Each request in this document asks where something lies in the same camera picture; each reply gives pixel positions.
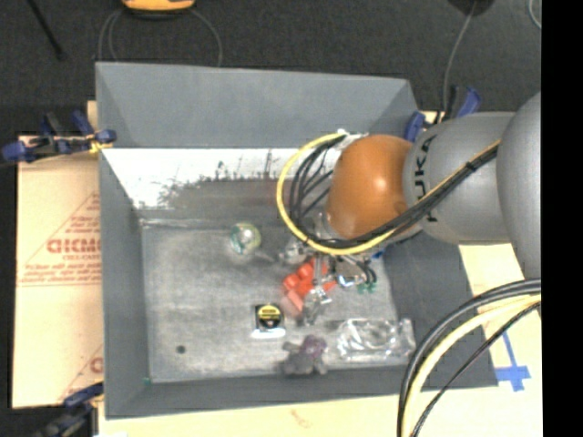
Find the blue tape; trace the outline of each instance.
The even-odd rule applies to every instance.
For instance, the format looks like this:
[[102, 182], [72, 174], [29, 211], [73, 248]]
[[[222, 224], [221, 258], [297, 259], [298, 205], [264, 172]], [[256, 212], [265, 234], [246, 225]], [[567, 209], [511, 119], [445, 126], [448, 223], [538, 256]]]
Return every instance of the blue tape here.
[[530, 379], [530, 372], [527, 366], [518, 366], [517, 359], [512, 350], [512, 345], [510, 344], [510, 338], [508, 333], [504, 332], [502, 334], [502, 339], [506, 345], [506, 351], [508, 352], [508, 357], [510, 358], [510, 366], [503, 368], [495, 368], [496, 378], [499, 382], [509, 381], [512, 385], [512, 391], [522, 391], [525, 389], [524, 379]]

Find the black floor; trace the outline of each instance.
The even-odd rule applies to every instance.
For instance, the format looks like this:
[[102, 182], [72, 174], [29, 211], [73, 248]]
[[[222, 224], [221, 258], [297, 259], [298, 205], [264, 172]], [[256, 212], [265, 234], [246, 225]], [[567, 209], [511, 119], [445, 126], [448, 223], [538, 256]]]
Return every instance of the black floor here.
[[[95, 95], [94, 62], [111, 59], [104, 24], [118, 0], [36, 0], [67, 59], [56, 58], [26, 0], [0, 0], [0, 145]], [[420, 108], [443, 104], [448, 60], [473, 14], [448, 80], [472, 86], [482, 110], [515, 111], [541, 89], [542, 0], [199, 0], [220, 35], [223, 66], [407, 78]], [[103, 33], [101, 53], [97, 52]], [[215, 65], [212, 32], [193, 15], [145, 21], [122, 14], [119, 59]], [[26, 434], [57, 410], [9, 410], [15, 273], [15, 177], [0, 168], [0, 435]]]

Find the red plastic object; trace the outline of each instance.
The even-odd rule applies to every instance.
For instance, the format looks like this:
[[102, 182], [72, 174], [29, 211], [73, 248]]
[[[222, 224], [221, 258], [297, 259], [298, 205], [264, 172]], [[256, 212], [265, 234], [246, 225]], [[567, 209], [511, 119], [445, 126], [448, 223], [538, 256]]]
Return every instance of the red plastic object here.
[[[304, 262], [293, 273], [283, 279], [283, 290], [288, 301], [299, 311], [303, 308], [304, 297], [313, 289], [313, 267], [314, 259]], [[324, 291], [328, 292], [336, 285], [335, 281], [328, 281], [322, 285]]]

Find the purple toy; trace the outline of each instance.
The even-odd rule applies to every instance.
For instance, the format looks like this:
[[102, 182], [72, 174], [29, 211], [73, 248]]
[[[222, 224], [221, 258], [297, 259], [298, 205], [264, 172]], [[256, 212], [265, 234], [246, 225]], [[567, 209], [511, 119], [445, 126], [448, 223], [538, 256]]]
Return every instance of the purple toy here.
[[286, 375], [307, 375], [314, 371], [325, 374], [328, 369], [322, 360], [322, 355], [328, 348], [326, 340], [315, 335], [308, 335], [302, 345], [286, 341], [282, 348], [290, 354], [283, 363]]

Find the clear plastic bag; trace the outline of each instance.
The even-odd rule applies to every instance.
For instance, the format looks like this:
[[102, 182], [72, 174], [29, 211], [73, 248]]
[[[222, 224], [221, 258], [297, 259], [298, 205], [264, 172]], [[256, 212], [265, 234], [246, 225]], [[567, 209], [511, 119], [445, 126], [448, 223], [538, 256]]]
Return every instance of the clear plastic bag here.
[[338, 329], [337, 348], [349, 362], [401, 362], [415, 349], [408, 319], [348, 319]]

